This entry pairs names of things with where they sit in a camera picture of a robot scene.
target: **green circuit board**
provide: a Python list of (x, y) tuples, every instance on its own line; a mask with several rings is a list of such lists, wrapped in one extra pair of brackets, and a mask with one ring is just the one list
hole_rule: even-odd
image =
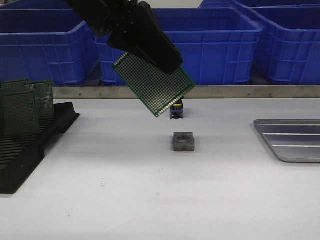
[(34, 91), (37, 114), (40, 119), (52, 119), (54, 113), (54, 96), (52, 80), (31, 81), (25, 84), (25, 90)]
[(169, 75), (127, 52), (112, 67), (155, 117), (196, 86), (181, 67)]
[(5, 128), (9, 135), (37, 134), (38, 112), (34, 91), (4, 94)]

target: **blue plastic crate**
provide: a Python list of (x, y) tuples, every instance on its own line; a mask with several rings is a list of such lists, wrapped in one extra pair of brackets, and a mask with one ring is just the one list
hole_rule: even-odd
[(0, 10), (0, 82), (82, 85), (99, 62), (91, 29), (73, 10)]
[(254, 64), (276, 85), (320, 84), (320, 7), (254, 8), (264, 31)]
[(229, 8), (231, 0), (203, 0), (200, 8), (212, 9), (212, 8)]
[[(230, 8), (155, 9), (166, 35), (180, 50), (182, 67), (197, 85), (247, 85), (261, 29)], [(96, 38), (103, 83), (123, 86), (111, 65), (122, 51)]]
[(251, 8), (260, 7), (319, 7), (320, 0), (232, 0), (234, 7), (248, 17), (252, 17)]
[(71, 9), (63, 0), (18, 0), (0, 6), (0, 10)]

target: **black plastic tray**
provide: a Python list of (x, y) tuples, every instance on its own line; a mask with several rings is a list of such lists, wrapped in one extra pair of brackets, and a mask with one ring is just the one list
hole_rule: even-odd
[(79, 117), (72, 102), (54, 105), (54, 119), (39, 121), (40, 133), (0, 135), (0, 194), (14, 194), (45, 157), (44, 146), (56, 133), (65, 133)]

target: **white table surface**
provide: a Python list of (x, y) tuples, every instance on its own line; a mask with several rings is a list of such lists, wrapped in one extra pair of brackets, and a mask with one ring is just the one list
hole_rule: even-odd
[[(79, 119), (0, 196), (1, 240), (320, 239), (320, 164), (277, 160), (253, 125), (320, 119), (320, 99), (185, 99), (184, 119), (72, 102)], [(174, 132), (195, 152), (173, 152)]]

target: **silver aluminum tray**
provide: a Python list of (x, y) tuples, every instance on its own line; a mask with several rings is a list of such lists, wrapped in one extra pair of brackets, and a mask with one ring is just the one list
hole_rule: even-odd
[(320, 120), (254, 121), (276, 157), (287, 163), (320, 163)]

